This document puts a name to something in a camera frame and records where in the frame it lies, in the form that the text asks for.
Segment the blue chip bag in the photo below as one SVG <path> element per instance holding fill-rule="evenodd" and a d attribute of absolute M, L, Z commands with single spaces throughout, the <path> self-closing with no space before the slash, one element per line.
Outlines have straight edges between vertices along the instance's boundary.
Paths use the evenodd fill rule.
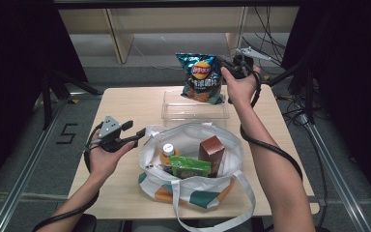
<path fill-rule="evenodd" d="M 177 53 L 185 71 L 182 96 L 211 104 L 224 103 L 221 97 L 221 67 L 211 54 Z"/>

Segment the forearm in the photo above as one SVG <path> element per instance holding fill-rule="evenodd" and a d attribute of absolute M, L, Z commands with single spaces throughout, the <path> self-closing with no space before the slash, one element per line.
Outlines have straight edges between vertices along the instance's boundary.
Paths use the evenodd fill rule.
<path fill-rule="evenodd" d="M 91 175 L 83 186 L 81 186 L 52 216 L 62 215 L 87 204 L 98 193 L 103 183 L 104 180 L 102 178 Z M 83 213 L 50 223 L 39 231 L 72 231 L 82 215 Z"/>
<path fill-rule="evenodd" d="M 249 103 L 239 101 L 235 107 L 248 136 L 277 146 Z M 271 205 L 275 231 L 289 226 L 296 231 L 311 231 L 314 227 L 309 202 L 295 167 L 269 149 L 252 143 L 249 146 L 258 179 Z"/>

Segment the bag strap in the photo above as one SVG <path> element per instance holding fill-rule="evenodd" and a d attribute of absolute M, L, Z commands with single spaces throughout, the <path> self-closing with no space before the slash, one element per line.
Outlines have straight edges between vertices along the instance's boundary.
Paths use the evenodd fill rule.
<path fill-rule="evenodd" d="M 248 196 L 249 200 L 251 201 L 252 206 L 242 213 L 241 215 L 234 217 L 232 219 L 229 219 L 227 221 L 224 221 L 214 227 L 206 227 L 206 228 L 196 228 L 192 226 L 188 226 L 184 224 L 180 218 L 179 218 L 179 201 L 180 201 L 180 184 L 181 180 L 176 180 L 171 182 L 171 186 L 173 189 L 173 209 L 174 209 L 174 214 L 177 217 L 177 220 L 179 221 L 180 225 L 185 228 L 188 231 L 192 232 L 218 232 L 218 231 L 226 231 L 231 228 L 236 227 L 237 225 L 240 225 L 244 223 L 246 220 L 252 218 L 252 215 L 254 213 L 255 205 L 256 205 L 256 200 L 255 200 L 255 194 L 254 191 L 251 188 L 251 185 L 249 182 L 246 180 L 245 176 L 243 173 L 238 170 L 234 174 L 234 177 L 239 180 L 241 185 L 243 186 L 243 189 Z"/>

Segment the green package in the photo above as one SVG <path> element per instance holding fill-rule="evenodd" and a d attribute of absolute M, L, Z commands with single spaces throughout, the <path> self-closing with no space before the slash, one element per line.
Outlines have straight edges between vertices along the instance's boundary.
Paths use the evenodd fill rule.
<path fill-rule="evenodd" d="M 211 163 L 208 161 L 186 157 L 171 157 L 170 163 L 173 175 L 181 179 L 193 176 L 208 177 L 211 172 Z"/>

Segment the transparent box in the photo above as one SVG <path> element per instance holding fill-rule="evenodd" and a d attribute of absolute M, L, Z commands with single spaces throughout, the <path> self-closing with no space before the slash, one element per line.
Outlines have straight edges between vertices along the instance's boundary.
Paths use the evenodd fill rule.
<path fill-rule="evenodd" d="M 183 91 L 165 91 L 162 103 L 161 118 L 165 126 L 178 126 L 191 122 L 213 122 L 219 126 L 230 117 L 225 92 L 221 91 L 224 103 L 211 104 L 188 99 L 182 96 Z"/>

